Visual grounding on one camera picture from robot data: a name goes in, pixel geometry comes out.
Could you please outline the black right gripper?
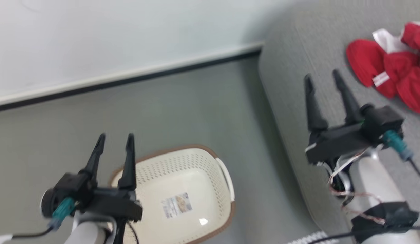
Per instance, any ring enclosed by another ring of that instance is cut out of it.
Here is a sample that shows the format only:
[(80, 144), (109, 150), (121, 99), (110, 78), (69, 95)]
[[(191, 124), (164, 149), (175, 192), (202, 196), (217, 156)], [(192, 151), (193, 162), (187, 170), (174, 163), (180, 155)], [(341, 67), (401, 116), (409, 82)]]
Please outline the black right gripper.
[(306, 158), (309, 164), (329, 162), (340, 156), (363, 151), (371, 146), (370, 141), (361, 133), (363, 121), (360, 107), (340, 72), (332, 71), (336, 88), (339, 90), (345, 109), (345, 124), (328, 128), (328, 122), (320, 112), (315, 97), (312, 76), (304, 77), (307, 125), (310, 132)]

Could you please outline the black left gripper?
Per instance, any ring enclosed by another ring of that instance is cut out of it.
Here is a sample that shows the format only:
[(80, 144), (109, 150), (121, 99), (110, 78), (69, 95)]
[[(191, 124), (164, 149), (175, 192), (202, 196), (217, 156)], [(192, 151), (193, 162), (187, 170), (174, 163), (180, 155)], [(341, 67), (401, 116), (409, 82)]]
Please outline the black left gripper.
[[(89, 157), (82, 173), (88, 175), (91, 181), (96, 181), (100, 156), (103, 154), (106, 142), (106, 134), (100, 134), (98, 141)], [(89, 203), (78, 207), (81, 213), (93, 213), (103, 216), (111, 216), (114, 219), (124, 218), (128, 221), (141, 221), (143, 207), (136, 197), (136, 160), (134, 134), (129, 133), (125, 147), (126, 159), (122, 177), (118, 180), (118, 188), (95, 189)]]

